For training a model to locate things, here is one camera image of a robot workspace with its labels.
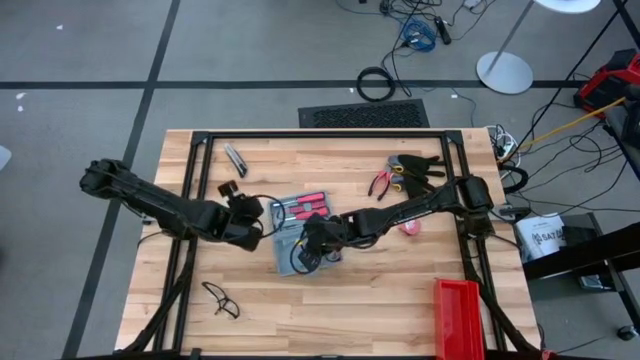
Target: red plastic tray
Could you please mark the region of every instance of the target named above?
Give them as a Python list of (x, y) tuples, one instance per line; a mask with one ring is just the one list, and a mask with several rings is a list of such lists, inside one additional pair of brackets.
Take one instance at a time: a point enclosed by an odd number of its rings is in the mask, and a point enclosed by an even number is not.
[(438, 360), (484, 360), (478, 284), (438, 279), (435, 305)]

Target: white lamp base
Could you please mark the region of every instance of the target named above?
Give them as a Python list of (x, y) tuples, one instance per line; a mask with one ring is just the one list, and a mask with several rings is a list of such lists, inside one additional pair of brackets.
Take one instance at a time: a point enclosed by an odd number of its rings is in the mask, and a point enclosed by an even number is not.
[(491, 71), (487, 71), (497, 51), (484, 54), (476, 64), (480, 80), (490, 89), (503, 94), (520, 94), (533, 84), (533, 71), (521, 58), (503, 52)]

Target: red-handled pliers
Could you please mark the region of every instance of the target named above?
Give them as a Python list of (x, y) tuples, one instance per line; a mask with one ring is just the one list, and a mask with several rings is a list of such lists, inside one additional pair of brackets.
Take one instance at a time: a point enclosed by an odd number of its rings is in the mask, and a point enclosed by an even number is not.
[(369, 185), (369, 192), (367, 193), (367, 195), (371, 196), (373, 194), (373, 189), (378, 184), (378, 181), (382, 180), (384, 183), (384, 190), (382, 190), (382, 193), (378, 195), (378, 201), (382, 200), (384, 195), (387, 193), (387, 190), (389, 190), (392, 175), (393, 172), (391, 171), (391, 166), (386, 165), (384, 167), (384, 170), (380, 171), (378, 175), (373, 179), (373, 181), (371, 181), (371, 185)]

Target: wooden table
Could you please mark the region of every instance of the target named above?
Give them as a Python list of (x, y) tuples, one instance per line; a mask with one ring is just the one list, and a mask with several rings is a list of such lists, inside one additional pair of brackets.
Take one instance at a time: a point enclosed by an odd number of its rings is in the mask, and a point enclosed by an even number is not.
[[(463, 135), (471, 172), (487, 181), (494, 203), (503, 203), (487, 130), (464, 129)], [(167, 132), (157, 185), (180, 193), (190, 139), (190, 130)], [(366, 194), (387, 156), (441, 154), (435, 139), (233, 139), (228, 142), (249, 166), (249, 175), (240, 180), (224, 153), (224, 142), (214, 143), (207, 199), (223, 202), (216, 187), (235, 179), (248, 195), (284, 197), (328, 191), (336, 214), (406, 199), (405, 194), (390, 191), (377, 202)], [(198, 158), (192, 197), (202, 154)], [(263, 220), (269, 224), (266, 215)], [(183, 351), (199, 347), (205, 354), (228, 355), (435, 354), (434, 280), (463, 279), (464, 275), (453, 215), (434, 214), (420, 221), (422, 231), (414, 237), (391, 229), (372, 249), (345, 249), (341, 264), (304, 277), (276, 273), (270, 239), (262, 240), (253, 253), (199, 241)], [(494, 226), (499, 235), (513, 239), (509, 225), (496, 222)], [(158, 230), (146, 226), (142, 236)], [(169, 238), (158, 235), (140, 246), (117, 348), (135, 338), (160, 303), (170, 245)], [(527, 339), (539, 344), (517, 249), (491, 238), (487, 248), (500, 305)], [(215, 315), (217, 304), (200, 285), (202, 281), (224, 288), (239, 304), (241, 317)], [(492, 347), (486, 313), (485, 309), (485, 334)], [(167, 327), (167, 348), (172, 321)]]

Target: screwdriver set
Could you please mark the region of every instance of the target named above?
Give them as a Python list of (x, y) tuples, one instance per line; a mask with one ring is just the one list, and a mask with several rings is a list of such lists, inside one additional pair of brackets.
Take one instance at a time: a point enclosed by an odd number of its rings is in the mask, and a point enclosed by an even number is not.
[[(282, 229), (273, 235), (273, 252), (278, 273), (282, 276), (293, 275), (296, 272), (291, 267), (291, 249), (301, 240), (303, 225), (311, 215), (317, 213), (327, 218), (331, 216), (329, 198), (324, 191), (299, 194), (280, 199), (280, 203), (275, 201), (269, 203), (269, 210), (274, 229), (284, 218)], [(296, 268), (304, 269), (298, 260), (300, 251), (298, 247), (293, 254), (294, 264)], [(333, 258), (323, 259), (320, 266), (331, 266), (341, 260), (340, 254), (336, 254)]]

